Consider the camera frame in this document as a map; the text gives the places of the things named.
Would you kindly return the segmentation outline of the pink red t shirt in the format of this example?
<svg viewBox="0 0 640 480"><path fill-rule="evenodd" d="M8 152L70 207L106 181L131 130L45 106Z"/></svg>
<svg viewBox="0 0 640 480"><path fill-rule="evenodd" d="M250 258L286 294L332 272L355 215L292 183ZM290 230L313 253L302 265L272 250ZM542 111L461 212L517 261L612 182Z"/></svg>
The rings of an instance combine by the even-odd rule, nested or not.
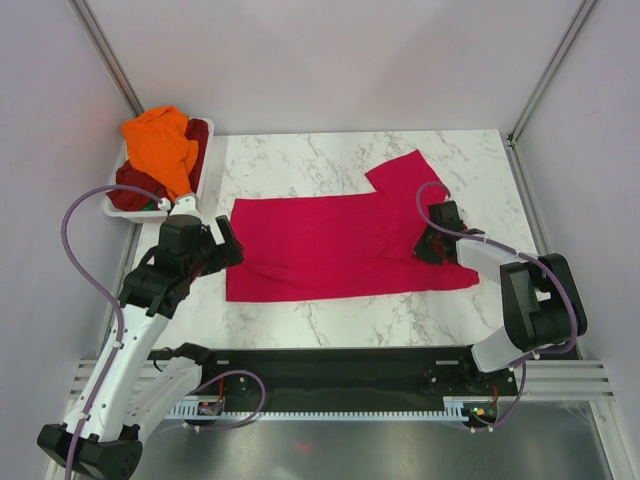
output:
<svg viewBox="0 0 640 480"><path fill-rule="evenodd" d="M298 302L478 284L473 270L430 265L413 254L426 228L422 213L445 198L420 151L389 160L366 178L371 193L236 199L231 226L244 261L227 272L227 301Z"/></svg>

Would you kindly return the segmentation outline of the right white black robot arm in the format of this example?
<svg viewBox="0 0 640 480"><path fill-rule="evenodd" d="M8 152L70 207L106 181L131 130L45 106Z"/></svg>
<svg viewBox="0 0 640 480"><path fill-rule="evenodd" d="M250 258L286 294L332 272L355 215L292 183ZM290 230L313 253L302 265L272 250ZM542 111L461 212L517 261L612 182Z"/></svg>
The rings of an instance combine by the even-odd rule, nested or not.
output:
<svg viewBox="0 0 640 480"><path fill-rule="evenodd" d="M419 260L473 270L500 287L503 326L464 348L453 377L477 394L538 352L564 354L587 329L568 260L536 256L468 229L452 201L432 204L420 215L427 227L414 247Z"/></svg>

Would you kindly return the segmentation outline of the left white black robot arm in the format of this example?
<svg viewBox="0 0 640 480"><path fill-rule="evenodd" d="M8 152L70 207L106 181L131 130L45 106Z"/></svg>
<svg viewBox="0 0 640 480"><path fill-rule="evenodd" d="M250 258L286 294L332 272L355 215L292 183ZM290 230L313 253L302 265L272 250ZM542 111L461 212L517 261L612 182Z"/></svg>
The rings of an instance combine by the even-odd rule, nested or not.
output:
<svg viewBox="0 0 640 480"><path fill-rule="evenodd" d="M143 391L134 391L157 339L192 284L244 260L229 219L219 216L215 222L221 243L198 217L168 216L157 245L126 275L115 303L115 329L89 380L65 419L43 426L37 439L67 477L130 478L144 443L180 399L193 389L208 393L218 385L218 367L200 359L204 348L191 346Z"/></svg>

